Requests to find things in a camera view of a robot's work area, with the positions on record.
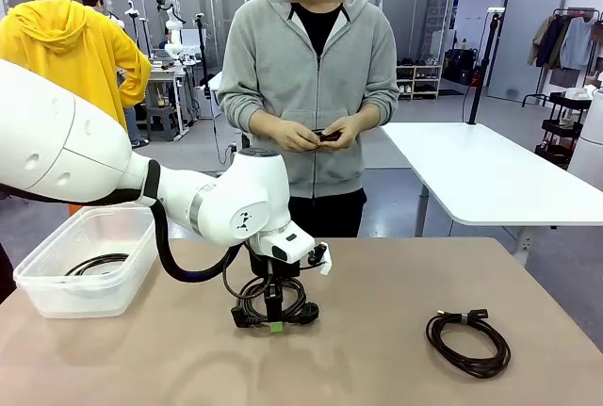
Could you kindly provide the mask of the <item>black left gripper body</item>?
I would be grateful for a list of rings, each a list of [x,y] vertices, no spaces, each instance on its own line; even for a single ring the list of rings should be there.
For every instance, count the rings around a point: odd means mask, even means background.
[[[300,276],[301,264],[295,262],[288,264],[274,258],[256,254],[252,249],[248,249],[250,266],[255,278],[251,284],[264,283],[268,278],[273,282],[281,279],[290,279]]]

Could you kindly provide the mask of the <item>person's right hand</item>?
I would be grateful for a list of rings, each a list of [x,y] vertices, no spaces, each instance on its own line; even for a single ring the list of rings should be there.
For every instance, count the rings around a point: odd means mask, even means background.
[[[320,146],[318,136],[298,122],[266,116],[261,126],[267,137],[287,151],[309,152]]]

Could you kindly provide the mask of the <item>person's left hand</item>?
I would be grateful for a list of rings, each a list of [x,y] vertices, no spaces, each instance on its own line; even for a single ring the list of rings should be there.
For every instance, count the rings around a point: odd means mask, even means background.
[[[360,115],[342,117],[323,131],[321,145],[335,151],[348,149],[363,131],[364,123]]]

